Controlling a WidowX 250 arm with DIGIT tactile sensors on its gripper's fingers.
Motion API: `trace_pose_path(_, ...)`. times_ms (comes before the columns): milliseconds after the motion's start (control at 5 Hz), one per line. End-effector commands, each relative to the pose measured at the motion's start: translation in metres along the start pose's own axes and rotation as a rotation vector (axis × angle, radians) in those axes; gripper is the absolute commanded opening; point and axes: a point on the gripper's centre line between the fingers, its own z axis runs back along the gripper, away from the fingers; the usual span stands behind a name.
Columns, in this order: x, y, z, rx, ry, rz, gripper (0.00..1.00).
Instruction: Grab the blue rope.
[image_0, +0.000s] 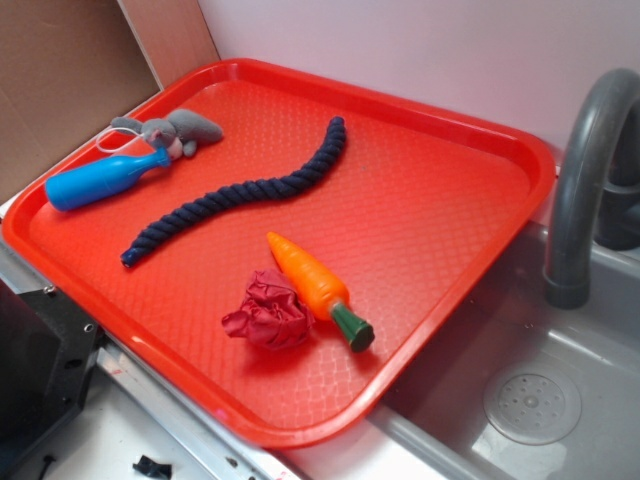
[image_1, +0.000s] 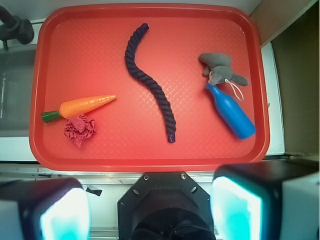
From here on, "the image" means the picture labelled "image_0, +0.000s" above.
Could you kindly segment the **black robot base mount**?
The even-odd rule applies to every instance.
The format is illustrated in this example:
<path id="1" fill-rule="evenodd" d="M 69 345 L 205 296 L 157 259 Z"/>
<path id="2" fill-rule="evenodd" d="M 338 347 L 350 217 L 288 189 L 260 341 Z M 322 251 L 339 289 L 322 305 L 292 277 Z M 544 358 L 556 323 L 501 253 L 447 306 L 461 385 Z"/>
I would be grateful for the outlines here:
<path id="1" fill-rule="evenodd" d="M 1 285 L 1 477 L 84 408 L 101 327 L 64 292 Z"/>

